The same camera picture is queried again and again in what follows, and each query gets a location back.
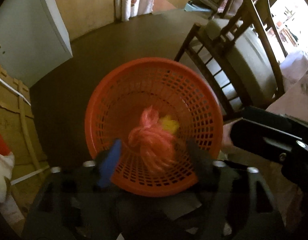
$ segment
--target red object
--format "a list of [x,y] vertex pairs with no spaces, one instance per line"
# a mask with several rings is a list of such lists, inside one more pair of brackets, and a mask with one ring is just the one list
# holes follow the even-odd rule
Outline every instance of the red object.
[[220,107],[205,80],[186,66],[164,58],[141,58],[121,65],[95,88],[85,115],[85,134],[93,158],[120,138],[122,156],[112,182],[144,196],[168,196],[198,180],[185,147],[175,147],[175,163],[164,174],[152,174],[140,155],[130,151],[128,135],[139,125],[145,108],[153,106],[180,127],[177,140],[196,138],[201,149],[217,158],[223,120]]
[[11,150],[8,148],[7,144],[5,143],[3,137],[0,134],[0,154],[3,156],[7,156]]
[[174,162],[175,137],[164,131],[158,122],[159,114],[152,106],[144,109],[140,126],[134,128],[128,136],[128,144],[136,155],[140,155],[151,173],[164,172]]

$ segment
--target yellow object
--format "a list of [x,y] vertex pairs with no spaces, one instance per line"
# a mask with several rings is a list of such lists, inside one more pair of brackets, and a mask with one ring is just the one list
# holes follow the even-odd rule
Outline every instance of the yellow object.
[[176,134],[177,129],[180,127],[178,121],[172,119],[170,115],[166,115],[159,119],[163,130],[170,132],[171,134]]

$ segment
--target reddish floor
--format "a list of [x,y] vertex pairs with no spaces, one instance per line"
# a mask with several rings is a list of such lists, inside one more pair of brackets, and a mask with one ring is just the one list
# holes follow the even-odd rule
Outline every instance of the reddish floor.
[[172,9],[176,9],[176,7],[167,0],[154,0],[153,13]]

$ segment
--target basket rim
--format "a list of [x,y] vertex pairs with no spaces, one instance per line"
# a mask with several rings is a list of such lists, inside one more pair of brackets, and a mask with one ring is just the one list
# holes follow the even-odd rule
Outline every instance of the basket rim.
[[[102,91],[104,90],[104,88],[106,88],[108,86],[108,84],[110,83],[110,81],[115,78],[117,75],[119,75],[120,73],[124,72],[127,69],[133,69],[133,68],[138,68],[138,66],[142,63],[149,63],[149,62],[155,62],[155,63],[168,63],[169,64],[169,69],[171,70],[175,70],[178,72],[183,73],[184,75],[188,75],[190,76],[190,78],[193,80],[193,82],[195,83],[195,85],[202,91],[203,94],[211,94],[211,98],[213,98],[213,100],[211,100],[210,106],[213,108],[213,111],[215,112],[215,119],[213,119],[214,122],[214,133],[218,134],[219,136],[217,136],[217,138],[214,138],[213,144],[214,144],[214,148],[216,149],[221,149],[221,143],[222,143],[222,134],[223,134],[223,118],[222,118],[222,112],[221,112],[221,108],[217,102],[217,98],[213,92],[213,90],[211,89],[211,87],[209,86],[209,84],[207,82],[205,82],[197,73],[195,73],[195,71],[191,70],[190,68],[188,68],[187,66],[176,62],[174,60],[170,60],[167,58],[160,58],[160,57],[145,57],[145,58],[139,58],[139,59],[135,59],[132,61],[129,61],[127,63],[124,63],[122,65],[120,65],[119,67],[115,68],[114,70],[112,70],[110,73],[108,73],[101,81],[100,83],[96,86],[96,88],[94,89],[88,105],[87,105],[87,109],[86,109],[86,113],[85,113],[85,137],[86,137],[86,144],[89,150],[89,154],[92,156],[92,158],[94,159],[96,154],[98,153],[96,150],[96,147],[93,143],[93,135],[92,135],[92,116],[94,113],[94,106],[98,101],[99,95],[100,93],[102,93]],[[189,188],[190,186],[194,185],[195,183],[197,183],[197,178],[193,179],[193,181],[189,181],[189,183],[182,185],[182,187],[180,187],[179,189],[175,190],[175,192],[173,192],[172,189],[168,190],[169,195],[172,195],[173,193],[178,193],[181,192],[183,190],[186,190],[187,188]],[[112,178],[112,182],[116,183],[117,181],[115,179]],[[131,192],[135,192],[134,188],[131,187],[125,187],[125,190],[131,191]],[[147,191],[140,191],[139,194],[140,195],[144,195],[144,196],[167,196],[166,194],[167,192],[163,191],[161,192],[161,194],[159,194],[159,192],[147,192]]]

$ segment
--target floor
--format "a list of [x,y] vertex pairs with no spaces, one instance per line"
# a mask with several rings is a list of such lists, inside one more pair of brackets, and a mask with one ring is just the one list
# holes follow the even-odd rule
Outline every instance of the floor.
[[154,14],[172,9],[176,9],[176,7],[171,3],[169,3],[167,0],[154,0],[154,5],[153,5]]
[[[85,110],[94,88],[106,74],[141,57],[174,59],[193,23],[204,24],[208,16],[170,10],[109,24],[74,40],[73,58],[30,89],[35,125],[49,165],[81,166],[90,159]],[[181,62],[195,69],[188,57]]]

